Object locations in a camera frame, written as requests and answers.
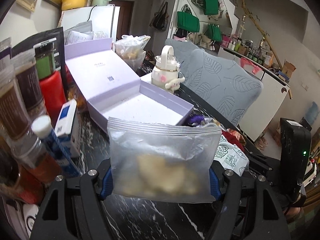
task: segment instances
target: white refrigerator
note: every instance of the white refrigerator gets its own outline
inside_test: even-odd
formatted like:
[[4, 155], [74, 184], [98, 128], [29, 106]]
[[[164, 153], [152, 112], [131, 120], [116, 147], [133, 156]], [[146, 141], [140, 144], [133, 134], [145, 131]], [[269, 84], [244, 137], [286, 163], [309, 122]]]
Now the white refrigerator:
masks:
[[120, 7], [113, 4], [63, 11], [60, 19], [61, 27], [67, 30], [79, 23], [90, 20], [92, 21], [92, 30], [94, 32], [103, 31], [115, 42], [119, 12]]

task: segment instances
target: pink cloth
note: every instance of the pink cloth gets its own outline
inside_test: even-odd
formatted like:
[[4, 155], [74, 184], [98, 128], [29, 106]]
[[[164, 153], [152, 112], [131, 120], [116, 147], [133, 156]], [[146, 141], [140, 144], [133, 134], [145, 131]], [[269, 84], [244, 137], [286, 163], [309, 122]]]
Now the pink cloth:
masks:
[[247, 60], [244, 57], [241, 58], [240, 62], [241, 62], [241, 67], [242, 68], [244, 68], [244, 65], [253, 66], [253, 70], [252, 70], [253, 74], [257, 74], [261, 70], [261, 68], [259, 68], [257, 65], [255, 65], [254, 63], [252, 63], [251, 61]]

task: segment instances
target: white tube cap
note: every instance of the white tube cap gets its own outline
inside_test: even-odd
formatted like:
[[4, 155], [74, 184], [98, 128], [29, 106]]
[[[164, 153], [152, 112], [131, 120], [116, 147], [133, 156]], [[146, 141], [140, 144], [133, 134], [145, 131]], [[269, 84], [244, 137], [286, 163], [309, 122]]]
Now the white tube cap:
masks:
[[31, 129], [33, 133], [40, 139], [48, 137], [52, 131], [50, 117], [48, 115], [39, 116], [33, 121]]

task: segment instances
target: red cloth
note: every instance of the red cloth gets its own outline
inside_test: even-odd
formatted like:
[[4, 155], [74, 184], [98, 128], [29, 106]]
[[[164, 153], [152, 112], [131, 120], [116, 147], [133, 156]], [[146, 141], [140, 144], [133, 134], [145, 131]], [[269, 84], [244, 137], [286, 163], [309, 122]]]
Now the red cloth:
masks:
[[234, 136], [233, 134], [229, 132], [222, 131], [223, 136], [228, 140], [229, 143], [235, 144], [239, 147], [240, 150], [244, 152], [244, 148], [242, 144], [239, 142], [239, 140]]

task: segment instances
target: bamboo pole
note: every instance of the bamboo pole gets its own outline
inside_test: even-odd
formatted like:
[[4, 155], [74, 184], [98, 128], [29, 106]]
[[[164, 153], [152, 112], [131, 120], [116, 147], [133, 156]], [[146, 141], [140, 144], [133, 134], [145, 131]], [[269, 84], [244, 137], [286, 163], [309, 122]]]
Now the bamboo pole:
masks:
[[[266, 42], [269, 44], [270, 50], [273, 52], [273, 55], [275, 55], [275, 58], [279, 64], [280, 70], [282, 71], [283, 67], [282, 64], [278, 58], [278, 55], [276, 53], [276, 51], [273, 49], [272, 45], [271, 45], [271, 41], [268, 37], [268, 35], [266, 34], [266, 32], [264, 30], [262, 30], [262, 28], [260, 27], [260, 25], [256, 22], [256, 20], [253, 18], [252, 13], [250, 13], [250, 11], [247, 9], [246, 5], [245, 5], [245, 0], [242, 0], [242, 4], [241, 7], [244, 11], [244, 13], [252, 20], [252, 22], [254, 23], [254, 25], [257, 27], [257, 29], [261, 32], [262, 36], [266, 39]], [[289, 97], [290, 99], [292, 99], [292, 93], [291, 90], [289, 89], [288, 91], [289, 93]]]

